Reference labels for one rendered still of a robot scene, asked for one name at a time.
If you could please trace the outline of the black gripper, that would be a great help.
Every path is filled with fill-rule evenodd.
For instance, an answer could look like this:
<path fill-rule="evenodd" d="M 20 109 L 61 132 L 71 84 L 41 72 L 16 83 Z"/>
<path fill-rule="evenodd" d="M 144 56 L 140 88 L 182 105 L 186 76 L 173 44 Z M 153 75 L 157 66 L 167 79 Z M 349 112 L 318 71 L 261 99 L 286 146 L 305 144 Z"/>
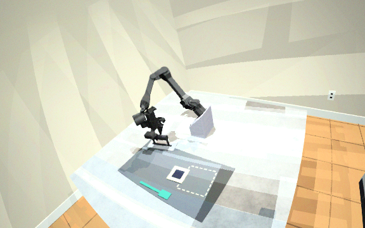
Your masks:
<path fill-rule="evenodd" d="M 162 122 L 162 123 L 161 123 Z M 155 139 L 156 141 L 158 140 L 158 134 L 155 133 L 155 131 L 157 130 L 158 133 L 160 135 L 162 135 L 162 129 L 163 129 L 163 124 L 165 123 L 165 118 L 164 117 L 155 117 L 154 120 L 152 121 L 147 121 L 147 124 L 149 124 L 151 131 L 147 130 L 145 132 L 145 139 Z"/>

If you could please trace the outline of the turquoise flat bar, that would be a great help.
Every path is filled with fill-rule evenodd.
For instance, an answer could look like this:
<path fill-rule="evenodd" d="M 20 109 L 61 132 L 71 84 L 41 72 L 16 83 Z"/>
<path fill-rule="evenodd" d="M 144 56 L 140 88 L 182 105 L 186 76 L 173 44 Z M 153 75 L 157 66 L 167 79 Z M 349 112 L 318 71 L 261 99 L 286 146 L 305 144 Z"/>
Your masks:
<path fill-rule="evenodd" d="M 150 188 L 150 189 L 152 189 L 156 192 L 158 192 L 159 193 L 158 195 L 161 196 L 162 198 L 166 199 L 166 200 L 172 195 L 172 193 L 169 193 L 165 190 L 159 191 L 158 189 L 155 189 L 154 187 L 151 187 L 150 185 L 148 185 L 145 182 L 140 181 L 139 183 L 142 184 L 142 185 L 145 185 L 146 187 L 148 187 L 148 188 Z"/>

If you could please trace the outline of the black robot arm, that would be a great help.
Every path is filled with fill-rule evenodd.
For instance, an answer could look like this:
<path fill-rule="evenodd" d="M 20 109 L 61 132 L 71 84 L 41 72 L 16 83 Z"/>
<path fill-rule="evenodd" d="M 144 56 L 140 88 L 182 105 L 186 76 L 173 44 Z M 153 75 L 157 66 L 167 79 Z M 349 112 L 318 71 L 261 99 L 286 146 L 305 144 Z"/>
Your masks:
<path fill-rule="evenodd" d="M 200 104 L 200 100 L 193 99 L 191 96 L 187 95 L 182 90 L 182 88 L 177 84 L 177 82 L 172 78 L 169 68 L 163 66 L 159 70 L 150 75 L 146 92 L 140 102 L 141 110 L 139 113 L 132 116 L 136 126 L 140 125 L 142 128 L 149 129 L 150 126 L 146 122 L 152 121 L 156 117 L 154 112 L 156 108 L 154 106 L 151 106 L 151 108 L 149 108 L 149 105 L 150 105 L 150 94 L 154 80 L 158 79 L 163 79 L 168 83 L 168 85 L 170 85 L 170 87 L 180 97 L 181 99 L 180 104 L 182 105 L 182 107 L 184 107 L 185 109 L 193 110 L 198 115 L 198 117 L 200 117 L 206 111 L 207 108 L 205 108 L 202 104 Z"/>

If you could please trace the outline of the peach square tile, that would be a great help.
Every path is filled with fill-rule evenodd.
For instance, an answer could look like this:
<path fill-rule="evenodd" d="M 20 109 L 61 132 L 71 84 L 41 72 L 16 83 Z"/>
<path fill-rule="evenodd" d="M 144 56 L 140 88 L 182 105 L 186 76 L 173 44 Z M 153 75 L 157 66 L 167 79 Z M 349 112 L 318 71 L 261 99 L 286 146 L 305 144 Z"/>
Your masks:
<path fill-rule="evenodd" d="M 167 176 L 167 179 L 170 179 L 172 181 L 183 183 L 184 179 L 187 177 L 189 173 L 189 169 L 186 168 L 180 168 L 175 166 L 170 174 Z"/>

